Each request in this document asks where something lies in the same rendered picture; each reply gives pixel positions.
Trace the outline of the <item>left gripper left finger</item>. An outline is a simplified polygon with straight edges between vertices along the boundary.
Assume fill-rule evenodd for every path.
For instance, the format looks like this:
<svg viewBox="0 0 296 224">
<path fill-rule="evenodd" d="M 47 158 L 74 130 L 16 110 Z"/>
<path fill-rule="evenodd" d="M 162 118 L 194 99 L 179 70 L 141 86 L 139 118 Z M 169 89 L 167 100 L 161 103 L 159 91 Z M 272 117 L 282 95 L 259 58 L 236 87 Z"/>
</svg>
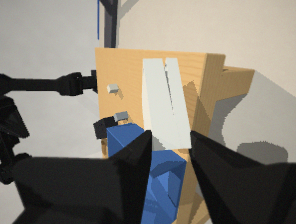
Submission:
<svg viewBox="0 0 296 224">
<path fill-rule="evenodd" d="M 121 159 L 121 160 L 110 160 Z M 12 176 L 24 209 L 30 203 L 105 206 L 112 224 L 141 224 L 152 131 L 109 158 L 29 157 Z"/>
</svg>

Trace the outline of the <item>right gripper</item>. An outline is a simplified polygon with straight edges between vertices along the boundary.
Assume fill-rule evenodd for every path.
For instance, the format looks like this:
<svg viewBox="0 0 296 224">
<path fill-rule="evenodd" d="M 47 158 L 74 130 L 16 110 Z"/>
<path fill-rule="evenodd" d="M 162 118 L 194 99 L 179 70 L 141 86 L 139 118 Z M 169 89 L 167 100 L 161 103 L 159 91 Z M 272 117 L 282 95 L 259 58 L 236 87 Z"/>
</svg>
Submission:
<svg viewBox="0 0 296 224">
<path fill-rule="evenodd" d="M 14 181 L 12 170 L 19 159 L 32 157 L 27 153 L 15 155 L 12 149 L 20 143 L 19 138 L 29 136 L 14 100 L 8 96 L 0 95 L 0 182 L 4 185 L 9 185 Z"/>
</svg>

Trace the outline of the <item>blue open tray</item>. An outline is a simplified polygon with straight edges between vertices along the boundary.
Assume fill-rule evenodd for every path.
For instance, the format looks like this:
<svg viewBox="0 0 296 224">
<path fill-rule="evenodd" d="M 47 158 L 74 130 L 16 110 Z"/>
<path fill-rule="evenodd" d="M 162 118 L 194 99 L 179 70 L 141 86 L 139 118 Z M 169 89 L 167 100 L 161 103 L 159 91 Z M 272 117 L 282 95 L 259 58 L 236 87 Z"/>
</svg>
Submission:
<svg viewBox="0 0 296 224">
<path fill-rule="evenodd" d="M 136 123 L 107 128 L 108 158 L 143 132 Z M 152 151 L 141 224 L 172 224 L 176 220 L 186 163 L 172 150 Z"/>
</svg>

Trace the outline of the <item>small white cube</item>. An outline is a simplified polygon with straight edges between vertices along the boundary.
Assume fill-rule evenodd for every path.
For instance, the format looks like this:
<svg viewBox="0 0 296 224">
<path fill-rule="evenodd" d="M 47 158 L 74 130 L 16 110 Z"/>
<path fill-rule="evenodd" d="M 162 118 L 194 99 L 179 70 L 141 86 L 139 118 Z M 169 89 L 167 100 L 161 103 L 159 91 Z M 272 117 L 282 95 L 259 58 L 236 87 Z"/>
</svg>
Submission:
<svg viewBox="0 0 296 224">
<path fill-rule="evenodd" d="M 108 93 L 117 93 L 119 90 L 117 84 L 108 84 L 107 86 Z"/>
</svg>

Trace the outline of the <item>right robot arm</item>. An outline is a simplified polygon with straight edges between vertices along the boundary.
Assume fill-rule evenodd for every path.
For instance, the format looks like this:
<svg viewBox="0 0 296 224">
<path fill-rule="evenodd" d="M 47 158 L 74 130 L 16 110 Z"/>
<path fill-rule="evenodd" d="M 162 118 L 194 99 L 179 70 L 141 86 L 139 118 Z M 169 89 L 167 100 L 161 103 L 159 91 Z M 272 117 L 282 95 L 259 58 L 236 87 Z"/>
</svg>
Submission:
<svg viewBox="0 0 296 224">
<path fill-rule="evenodd" d="M 58 79 L 17 79 L 0 74 L 0 95 L 11 91 L 56 91 L 61 96 L 77 96 L 85 89 L 98 90 L 97 76 L 93 74 L 82 77 L 81 72 L 76 72 Z"/>
</svg>

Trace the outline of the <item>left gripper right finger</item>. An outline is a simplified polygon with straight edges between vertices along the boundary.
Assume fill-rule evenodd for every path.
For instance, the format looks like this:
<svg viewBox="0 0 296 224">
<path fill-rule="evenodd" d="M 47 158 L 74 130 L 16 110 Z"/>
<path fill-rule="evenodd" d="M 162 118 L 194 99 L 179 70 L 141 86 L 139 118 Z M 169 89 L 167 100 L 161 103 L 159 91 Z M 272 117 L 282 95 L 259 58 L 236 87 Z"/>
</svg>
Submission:
<svg viewBox="0 0 296 224">
<path fill-rule="evenodd" d="M 296 163 L 262 164 L 196 132 L 191 163 L 212 224 L 281 224 L 296 196 Z"/>
</svg>

